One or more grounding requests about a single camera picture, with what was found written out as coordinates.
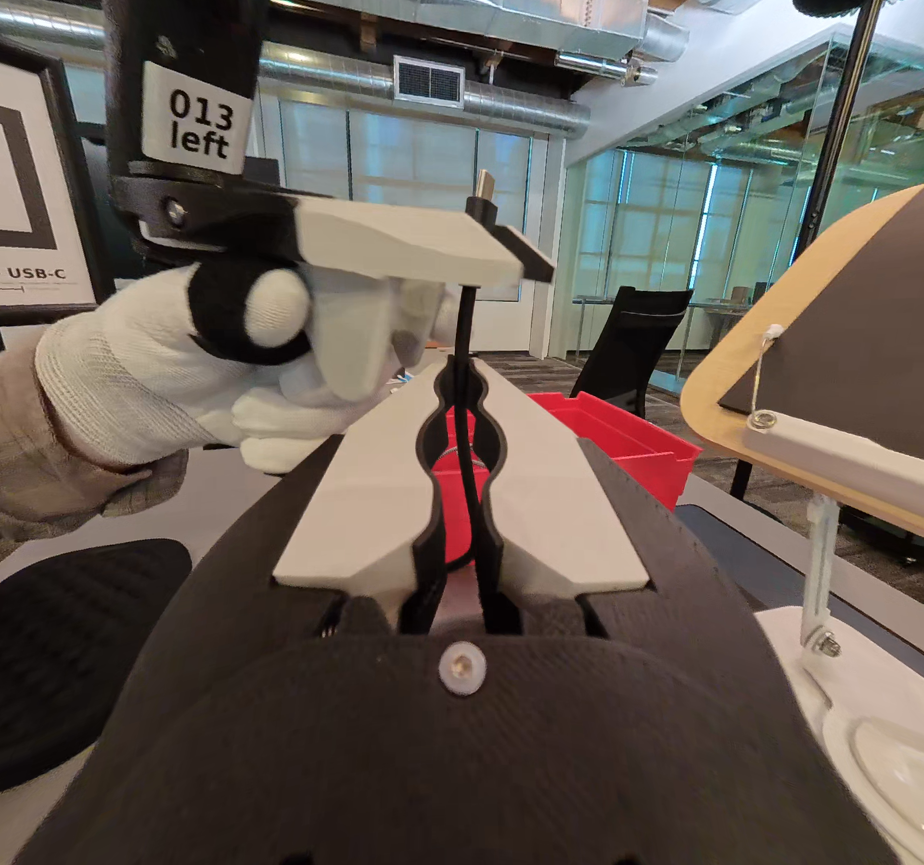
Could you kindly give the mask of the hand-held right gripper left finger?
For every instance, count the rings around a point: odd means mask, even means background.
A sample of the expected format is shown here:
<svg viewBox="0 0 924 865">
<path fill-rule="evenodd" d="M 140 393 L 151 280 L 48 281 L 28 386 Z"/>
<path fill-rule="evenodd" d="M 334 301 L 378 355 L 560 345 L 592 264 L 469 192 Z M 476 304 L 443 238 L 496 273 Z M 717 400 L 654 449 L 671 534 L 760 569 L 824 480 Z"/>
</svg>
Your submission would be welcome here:
<svg viewBox="0 0 924 865">
<path fill-rule="evenodd" d="M 346 432 L 273 570 L 282 586 L 369 597 L 399 633 L 430 631 L 445 590 L 433 467 L 449 447 L 433 363 Z"/>
</svg>

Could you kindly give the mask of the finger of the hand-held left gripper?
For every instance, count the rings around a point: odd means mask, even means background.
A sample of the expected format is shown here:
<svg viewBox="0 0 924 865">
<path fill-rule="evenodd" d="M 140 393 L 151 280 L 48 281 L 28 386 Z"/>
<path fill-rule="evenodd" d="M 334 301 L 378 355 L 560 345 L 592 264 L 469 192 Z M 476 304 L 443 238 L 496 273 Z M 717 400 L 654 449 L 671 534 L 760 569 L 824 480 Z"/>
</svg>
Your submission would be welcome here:
<svg viewBox="0 0 924 865">
<path fill-rule="evenodd" d="M 301 198 L 295 206 L 309 351 L 298 404 L 360 404 L 443 341 L 451 288 L 552 281 L 553 263 L 513 227 L 465 212 Z"/>
</svg>

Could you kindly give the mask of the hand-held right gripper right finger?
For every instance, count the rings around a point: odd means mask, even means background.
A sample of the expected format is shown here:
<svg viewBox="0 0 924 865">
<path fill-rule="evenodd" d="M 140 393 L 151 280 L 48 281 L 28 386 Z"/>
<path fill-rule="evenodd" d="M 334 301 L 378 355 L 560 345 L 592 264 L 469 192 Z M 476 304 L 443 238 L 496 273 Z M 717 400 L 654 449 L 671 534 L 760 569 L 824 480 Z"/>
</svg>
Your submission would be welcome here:
<svg viewBox="0 0 924 865">
<path fill-rule="evenodd" d="M 482 361 L 475 450 L 489 469 L 476 574 L 488 633 L 519 633 L 530 604 L 639 592 L 650 575 L 588 457 L 590 446 Z"/>
</svg>

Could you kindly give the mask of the black textured pad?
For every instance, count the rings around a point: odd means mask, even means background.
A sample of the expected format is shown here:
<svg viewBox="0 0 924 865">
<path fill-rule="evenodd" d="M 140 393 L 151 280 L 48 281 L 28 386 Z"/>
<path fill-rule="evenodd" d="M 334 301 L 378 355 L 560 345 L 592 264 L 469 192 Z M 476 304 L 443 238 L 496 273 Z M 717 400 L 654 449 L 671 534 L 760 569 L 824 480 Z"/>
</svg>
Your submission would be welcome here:
<svg viewBox="0 0 924 865">
<path fill-rule="evenodd" d="M 2 791 L 98 739 L 191 569 L 183 544 L 147 539 L 53 556 L 2 581 Z"/>
</svg>

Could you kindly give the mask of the metal stand bracket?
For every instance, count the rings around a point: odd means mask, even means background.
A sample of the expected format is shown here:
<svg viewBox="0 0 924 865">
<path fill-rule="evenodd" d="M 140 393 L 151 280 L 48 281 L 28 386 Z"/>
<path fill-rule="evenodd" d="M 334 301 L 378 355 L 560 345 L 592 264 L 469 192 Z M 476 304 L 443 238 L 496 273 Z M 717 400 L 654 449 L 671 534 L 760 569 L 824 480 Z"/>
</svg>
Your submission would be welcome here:
<svg viewBox="0 0 924 865">
<path fill-rule="evenodd" d="M 810 561 L 805 575 L 799 640 L 803 652 L 835 659 L 841 646 L 830 627 L 830 592 L 840 506 L 815 492 L 807 508 Z"/>
</svg>

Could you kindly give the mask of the black office chair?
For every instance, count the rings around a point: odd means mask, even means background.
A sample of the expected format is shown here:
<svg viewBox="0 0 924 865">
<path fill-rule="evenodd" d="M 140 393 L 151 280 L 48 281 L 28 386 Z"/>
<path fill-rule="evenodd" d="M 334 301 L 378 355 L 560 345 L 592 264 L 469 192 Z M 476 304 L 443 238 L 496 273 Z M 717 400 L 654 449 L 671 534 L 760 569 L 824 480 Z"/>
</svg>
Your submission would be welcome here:
<svg viewBox="0 0 924 865">
<path fill-rule="evenodd" d="M 693 291 L 619 288 L 605 325 L 571 390 L 646 419 L 655 367 L 684 320 Z"/>
</svg>

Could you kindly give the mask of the person's left forearm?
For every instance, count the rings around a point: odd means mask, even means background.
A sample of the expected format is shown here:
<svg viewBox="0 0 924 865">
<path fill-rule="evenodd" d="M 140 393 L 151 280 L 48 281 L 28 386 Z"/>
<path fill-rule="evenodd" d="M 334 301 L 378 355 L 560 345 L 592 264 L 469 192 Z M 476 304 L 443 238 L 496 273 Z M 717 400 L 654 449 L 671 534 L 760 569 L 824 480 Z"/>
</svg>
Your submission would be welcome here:
<svg viewBox="0 0 924 865">
<path fill-rule="evenodd" d="M 130 516 L 167 502 L 189 463 L 181 451 L 118 472 L 72 453 L 37 377 L 38 344 L 34 336 L 1 356 L 2 560 L 25 543 L 69 534 L 97 516 Z"/>
</svg>

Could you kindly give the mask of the red plastic bin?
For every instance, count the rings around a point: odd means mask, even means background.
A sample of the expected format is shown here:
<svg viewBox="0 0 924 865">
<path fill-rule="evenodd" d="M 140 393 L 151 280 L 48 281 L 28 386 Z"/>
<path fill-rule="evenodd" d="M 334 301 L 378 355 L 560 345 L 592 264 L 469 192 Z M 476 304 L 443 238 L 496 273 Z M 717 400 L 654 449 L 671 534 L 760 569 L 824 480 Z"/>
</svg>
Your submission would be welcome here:
<svg viewBox="0 0 924 865">
<path fill-rule="evenodd" d="M 653 423 L 597 397 L 581 393 L 533 393 L 530 399 L 576 436 L 591 440 L 616 465 L 670 511 L 676 509 L 701 449 Z M 445 519 L 445 562 L 464 567 L 471 543 L 468 507 L 456 446 L 454 410 L 446 413 L 448 447 L 433 467 L 440 484 Z"/>
</svg>

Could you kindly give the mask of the person's left hand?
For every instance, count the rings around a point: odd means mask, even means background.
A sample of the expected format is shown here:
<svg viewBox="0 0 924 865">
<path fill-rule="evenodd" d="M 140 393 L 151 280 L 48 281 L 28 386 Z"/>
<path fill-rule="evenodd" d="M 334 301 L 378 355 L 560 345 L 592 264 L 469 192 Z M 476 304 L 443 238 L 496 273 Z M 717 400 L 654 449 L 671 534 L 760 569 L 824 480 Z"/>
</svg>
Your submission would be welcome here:
<svg viewBox="0 0 924 865">
<path fill-rule="evenodd" d="M 129 468 L 223 443 L 260 472 L 283 475 L 389 395 L 400 369 L 389 350 L 372 392 L 337 395 L 309 351 L 276 365 L 211 355 L 194 323 L 239 321 L 258 350 L 281 348 L 306 325 L 312 302 L 293 270 L 234 272 L 196 263 L 133 283 L 98 307 L 50 326 L 34 363 L 64 439 L 99 466 Z"/>
</svg>

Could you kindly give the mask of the black framed white sign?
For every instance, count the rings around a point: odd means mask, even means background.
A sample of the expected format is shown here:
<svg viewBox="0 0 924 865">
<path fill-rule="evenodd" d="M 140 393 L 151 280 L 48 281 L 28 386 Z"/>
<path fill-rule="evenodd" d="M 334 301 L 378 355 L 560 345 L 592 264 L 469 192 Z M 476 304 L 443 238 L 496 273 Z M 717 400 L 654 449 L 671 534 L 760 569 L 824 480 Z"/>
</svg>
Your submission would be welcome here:
<svg viewBox="0 0 924 865">
<path fill-rule="evenodd" d="M 45 325 L 115 292 L 63 63 L 1 40 L 1 324 Z"/>
</svg>

